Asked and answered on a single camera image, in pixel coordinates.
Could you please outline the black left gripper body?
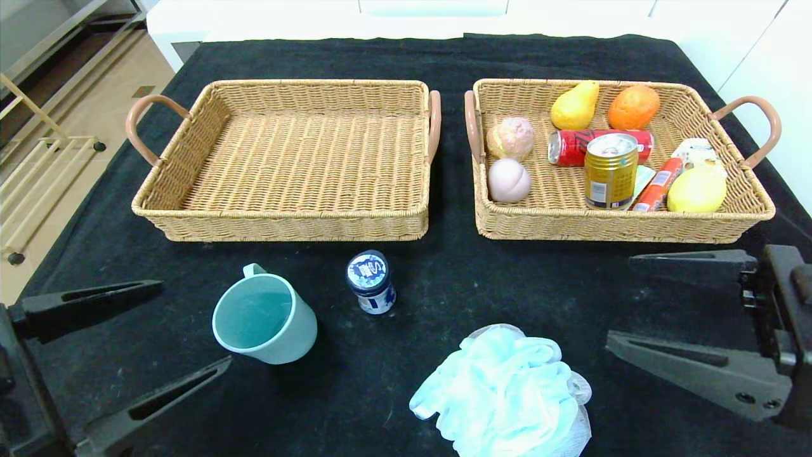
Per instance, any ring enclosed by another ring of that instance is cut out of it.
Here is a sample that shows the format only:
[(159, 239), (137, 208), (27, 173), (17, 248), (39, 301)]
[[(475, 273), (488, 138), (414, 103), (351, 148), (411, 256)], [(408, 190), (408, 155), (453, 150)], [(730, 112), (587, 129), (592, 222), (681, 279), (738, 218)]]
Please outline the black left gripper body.
[(2, 306), (2, 455), (74, 456), (75, 449), (26, 341), (67, 333), (56, 321), (75, 303)]

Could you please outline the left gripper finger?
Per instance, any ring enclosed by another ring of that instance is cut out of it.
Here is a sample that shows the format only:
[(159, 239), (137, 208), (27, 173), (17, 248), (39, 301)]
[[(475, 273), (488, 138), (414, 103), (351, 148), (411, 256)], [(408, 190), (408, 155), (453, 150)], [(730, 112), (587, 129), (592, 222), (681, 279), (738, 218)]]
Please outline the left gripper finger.
[(47, 343), (124, 314), (159, 295), (163, 286), (141, 280), (24, 298), (9, 307), (11, 328), (20, 338)]
[(92, 420), (75, 455), (136, 456), (155, 440), (197, 422), (214, 400), (232, 359), (227, 355)]

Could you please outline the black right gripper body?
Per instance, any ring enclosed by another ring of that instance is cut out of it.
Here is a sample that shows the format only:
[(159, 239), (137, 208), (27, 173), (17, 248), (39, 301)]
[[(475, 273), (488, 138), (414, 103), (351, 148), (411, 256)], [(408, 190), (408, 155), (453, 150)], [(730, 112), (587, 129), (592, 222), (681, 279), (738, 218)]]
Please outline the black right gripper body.
[(784, 427), (810, 431), (811, 266), (794, 246), (767, 245), (752, 271), (740, 273), (742, 303), (754, 318), (766, 372), (780, 392), (756, 404)]

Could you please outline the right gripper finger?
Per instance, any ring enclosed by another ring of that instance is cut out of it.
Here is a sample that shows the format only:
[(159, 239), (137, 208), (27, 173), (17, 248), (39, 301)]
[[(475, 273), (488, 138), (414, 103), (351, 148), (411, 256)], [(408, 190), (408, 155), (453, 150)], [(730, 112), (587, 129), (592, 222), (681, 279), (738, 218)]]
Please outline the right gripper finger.
[(753, 421), (786, 410), (792, 380), (772, 359), (743, 351), (609, 330), (606, 349), (622, 361)]
[(687, 284), (729, 284), (743, 272), (753, 272), (757, 258), (742, 249), (691, 251), (635, 255), (629, 258), (634, 270)]

